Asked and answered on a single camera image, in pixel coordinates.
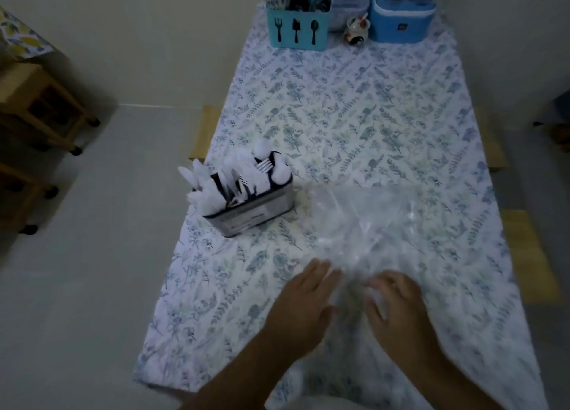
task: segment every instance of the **left hand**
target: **left hand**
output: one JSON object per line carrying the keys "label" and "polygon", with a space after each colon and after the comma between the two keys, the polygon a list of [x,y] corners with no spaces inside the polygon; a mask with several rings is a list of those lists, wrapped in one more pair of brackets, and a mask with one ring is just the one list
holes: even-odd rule
{"label": "left hand", "polygon": [[335,308],[328,299],[342,272],[333,270],[325,278],[330,267],[329,261],[314,258],[285,284],[260,332],[292,362],[313,350],[331,323]]}

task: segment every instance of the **floral tablecloth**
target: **floral tablecloth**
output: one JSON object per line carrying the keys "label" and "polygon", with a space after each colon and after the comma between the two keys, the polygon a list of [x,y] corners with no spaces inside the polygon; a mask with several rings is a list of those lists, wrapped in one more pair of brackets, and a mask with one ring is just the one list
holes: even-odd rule
{"label": "floral tablecloth", "polygon": [[[352,48],[331,37],[318,53],[269,46],[258,9],[206,162],[214,167],[232,148],[252,148],[261,137],[293,168],[295,209],[233,239],[188,209],[137,362],[138,381],[196,391],[237,355],[299,259],[315,252],[310,187],[396,183],[418,192],[422,244],[414,277],[445,351],[506,408],[547,408],[445,19],[435,18],[416,45]],[[378,346],[367,342],[359,351],[370,365],[351,365],[345,355],[341,372],[307,376],[309,364],[295,364],[268,408],[301,393],[372,408],[429,407]]]}

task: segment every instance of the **right hand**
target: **right hand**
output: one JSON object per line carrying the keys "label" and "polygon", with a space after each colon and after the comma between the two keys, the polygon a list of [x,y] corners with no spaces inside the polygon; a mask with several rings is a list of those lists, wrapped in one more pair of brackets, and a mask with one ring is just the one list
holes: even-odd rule
{"label": "right hand", "polygon": [[384,271],[365,286],[380,291],[386,300],[386,318],[373,298],[366,300],[366,314],[381,347],[408,378],[445,365],[419,285],[406,274]]}

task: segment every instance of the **white tablecloth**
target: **white tablecloth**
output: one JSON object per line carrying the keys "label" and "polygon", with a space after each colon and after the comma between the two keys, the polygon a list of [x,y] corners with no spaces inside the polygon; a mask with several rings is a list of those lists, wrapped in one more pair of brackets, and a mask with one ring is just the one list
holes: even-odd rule
{"label": "white tablecloth", "polygon": [[[296,261],[314,252],[310,186],[397,183],[419,192],[415,278],[445,351],[506,408],[547,407],[455,45],[435,18],[416,45],[352,48],[331,37],[321,53],[277,49],[258,9],[207,163],[268,138],[294,169],[296,207],[229,240],[189,208],[138,381],[196,391],[259,330]],[[370,367],[345,359],[342,372],[317,370],[309,384],[306,365],[294,365],[268,406],[302,391],[376,408],[427,406],[381,352]]]}

